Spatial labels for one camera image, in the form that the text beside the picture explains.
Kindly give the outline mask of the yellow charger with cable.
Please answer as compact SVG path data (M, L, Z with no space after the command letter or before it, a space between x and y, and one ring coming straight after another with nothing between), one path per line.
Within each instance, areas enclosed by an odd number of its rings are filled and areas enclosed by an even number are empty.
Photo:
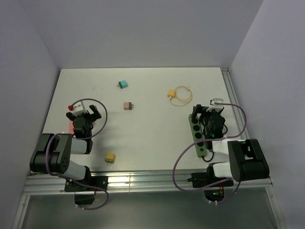
M171 105L183 107L192 101L193 93L189 87L180 85L175 89L170 89L167 93L167 98Z

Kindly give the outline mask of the yellow plug adapter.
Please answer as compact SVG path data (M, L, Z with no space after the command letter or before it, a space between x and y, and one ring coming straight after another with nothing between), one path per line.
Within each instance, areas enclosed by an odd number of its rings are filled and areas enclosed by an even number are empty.
M107 153L104 161L107 165L112 165L115 162L116 155L114 153Z

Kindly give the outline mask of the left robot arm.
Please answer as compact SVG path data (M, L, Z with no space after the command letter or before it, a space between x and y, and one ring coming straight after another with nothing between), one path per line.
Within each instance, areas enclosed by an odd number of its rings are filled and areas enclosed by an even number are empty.
M30 158L30 170L36 173L55 174L76 180L81 190L92 187L93 179L90 169L71 160L71 155L88 155L93 146L93 123L102 115L95 105L90 105L91 114L82 102L77 103L67 113L72 121L73 133L42 134Z

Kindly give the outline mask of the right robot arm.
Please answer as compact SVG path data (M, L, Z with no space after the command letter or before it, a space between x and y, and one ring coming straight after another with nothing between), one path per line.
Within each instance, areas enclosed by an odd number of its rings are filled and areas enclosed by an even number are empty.
M269 178L269 165L257 139L225 138L228 128L221 115L223 110L219 104L198 104L189 115L197 157L208 163L205 172L194 173L192 178L203 186L217 186L225 179L231 186L234 181Z

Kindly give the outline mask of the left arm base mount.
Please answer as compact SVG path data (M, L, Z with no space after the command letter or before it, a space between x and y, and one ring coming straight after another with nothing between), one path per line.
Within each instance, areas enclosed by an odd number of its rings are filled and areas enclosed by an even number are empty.
M84 187L75 184L73 181L66 181L64 192L74 193L74 203L77 205L91 205L96 196L96 187L107 190L108 177L107 176L93 176L88 184L94 188Z

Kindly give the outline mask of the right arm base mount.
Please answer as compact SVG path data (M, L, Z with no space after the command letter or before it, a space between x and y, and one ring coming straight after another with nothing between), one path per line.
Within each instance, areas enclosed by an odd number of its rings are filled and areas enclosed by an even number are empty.
M192 183L193 188L200 188L224 179L225 179L224 177L221 178L215 177L214 175L208 174L207 172L199 172L199 173L191 173L191 177L187 179L187 181ZM211 190L205 189L204 195L208 201L212 201L212 202L222 201L225 197L224 188L232 187L233 185L234 182L232 180L213 185L211 187L214 187L214 189Z

